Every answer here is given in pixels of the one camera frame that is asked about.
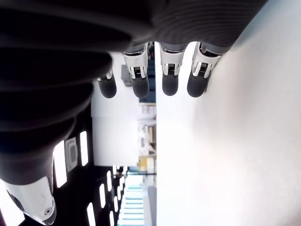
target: ceiling light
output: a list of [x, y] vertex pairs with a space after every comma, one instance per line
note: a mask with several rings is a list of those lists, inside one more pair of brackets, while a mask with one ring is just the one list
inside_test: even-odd
[[113, 211], [110, 212], [110, 225], [114, 226], [114, 215], [113, 215]]
[[119, 185], [120, 185], [120, 189], [121, 191], [123, 191], [123, 183], [122, 183], [122, 178], [119, 179]]
[[87, 214], [88, 214], [88, 220], [90, 226], [95, 226], [95, 217], [94, 217], [94, 211], [93, 211], [93, 204], [90, 202], [90, 204], [87, 207]]
[[105, 192], [104, 192], [104, 184], [99, 187], [99, 195], [100, 195], [100, 205], [102, 209], [105, 207]]
[[108, 192], [112, 190], [112, 179], [111, 177], [107, 178], [107, 184], [108, 184]]
[[59, 188], [67, 182], [64, 141], [55, 146], [53, 155], [55, 159], [56, 186]]
[[113, 175], [116, 175], [116, 173], [117, 173], [117, 166], [113, 166]]
[[121, 200], [121, 192], [120, 192], [120, 187], [117, 187], [117, 198], [120, 201]]
[[115, 209], [115, 213], [117, 213], [118, 212], [118, 200], [117, 200], [116, 196], [114, 197], [114, 209]]
[[87, 132], [80, 133], [80, 152], [81, 152], [81, 164], [85, 166], [88, 163], [88, 146], [87, 146]]
[[123, 172], [122, 172], [122, 174], [125, 175], [126, 173], [127, 173], [127, 166], [124, 166], [124, 167], [123, 167]]

